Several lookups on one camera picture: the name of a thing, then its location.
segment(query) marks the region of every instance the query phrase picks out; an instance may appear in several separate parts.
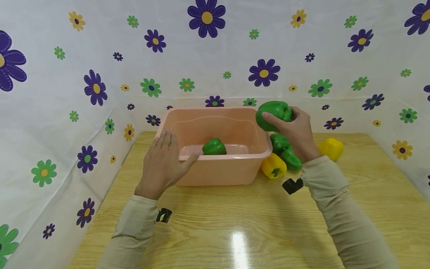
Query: yellow bell pepper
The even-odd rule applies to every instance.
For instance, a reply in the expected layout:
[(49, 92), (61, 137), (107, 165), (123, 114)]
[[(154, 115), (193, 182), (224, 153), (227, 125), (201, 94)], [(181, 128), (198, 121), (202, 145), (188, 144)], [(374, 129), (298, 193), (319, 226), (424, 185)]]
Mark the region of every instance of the yellow bell pepper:
[(319, 151), (332, 161), (337, 161), (344, 152), (344, 145), (337, 139), (327, 138), (318, 146)]
[(270, 179), (277, 179), (287, 173), (287, 165), (276, 154), (271, 153), (261, 163), (261, 170)]

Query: beige sleeve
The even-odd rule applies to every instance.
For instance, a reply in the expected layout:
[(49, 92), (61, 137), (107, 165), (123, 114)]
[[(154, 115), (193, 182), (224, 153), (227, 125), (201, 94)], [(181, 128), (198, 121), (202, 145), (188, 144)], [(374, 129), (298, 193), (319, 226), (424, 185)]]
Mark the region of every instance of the beige sleeve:
[(302, 180), (326, 221), (346, 269), (397, 269), (382, 234), (348, 192), (348, 181), (327, 156), (303, 165)]
[(140, 268), (143, 252), (154, 232), (157, 214), (157, 201), (133, 195), (124, 207), (116, 231), (96, 268)]

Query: plastic container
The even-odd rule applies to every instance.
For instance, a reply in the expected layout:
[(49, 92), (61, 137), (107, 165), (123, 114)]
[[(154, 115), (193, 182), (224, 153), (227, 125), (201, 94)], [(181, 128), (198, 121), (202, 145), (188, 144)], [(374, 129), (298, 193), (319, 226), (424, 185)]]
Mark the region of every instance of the plastic container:
[(178, 138), (179, 161), (200, 151), (218, 137), (227, 155), (201, 155), (177, 186), (230, 186), (254, 182), (261, 162), (272, 152), (269, 134), (255, 122), (253, 108), (176, 108), (169, 110), (157, 136), (164, 130)]

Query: table surface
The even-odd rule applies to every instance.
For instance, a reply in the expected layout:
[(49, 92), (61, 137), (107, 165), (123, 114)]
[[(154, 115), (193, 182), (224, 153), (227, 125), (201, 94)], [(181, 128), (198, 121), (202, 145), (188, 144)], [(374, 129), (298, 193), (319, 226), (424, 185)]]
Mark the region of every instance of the table surface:
[[(92, 222), (70, 268), (95, 268), (134, 192), (155, 136), (139, 135)], [(314, 134), (316, 143), (328, 134)], [(382, 149), (364, 134), (330, 134), (345, 145), (338, 161), (350, 192), (383, 233), (401, 268), (430, 264), (430, 205)], [(173, 211), (157, 223), (141, 268), (343, 268), (308, 189), (289, 196), (288, 177), (259, 173), (248, 186), (169, 188), (158, 207)]]

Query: green bell pepper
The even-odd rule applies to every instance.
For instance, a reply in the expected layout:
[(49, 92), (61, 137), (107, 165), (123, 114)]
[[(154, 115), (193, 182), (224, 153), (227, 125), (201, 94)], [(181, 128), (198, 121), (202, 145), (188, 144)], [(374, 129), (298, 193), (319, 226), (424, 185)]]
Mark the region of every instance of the green bell pepper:
[(291, 171), (301, 170), (301, 161), (293, 153), (293, 149), (291, 147), (284, 150), (284, 152), (281, 154), (280, 157), (287, 164), (288, 170), (291, 170)]
[(268, 112), (273, 114), (278, 119), (283, 121), (291, 121), (292, 111), (288, 107), (288, 104), (283, 101), (269, 101), (262, 104), (255, 114), (255, 120), (257, 121), (258, 126), (266, 132), (276, 132), (278, 128), (274, 125), (268, 123), (263, 116), (261, 115), (263, 112)]
[(271, 134), (270, 140), (272, 141), (272, 146), (273, 146), (272, 152), (278, 156), (281, 155), (284, 152), (284, 150), (286, 150), (291, 146), (288, 139), (285, 136), (280, 135), (278, 133)]
[(203, 155), (226, 155), (227, 150), (219, 138), (209, 140), (202, 148)]

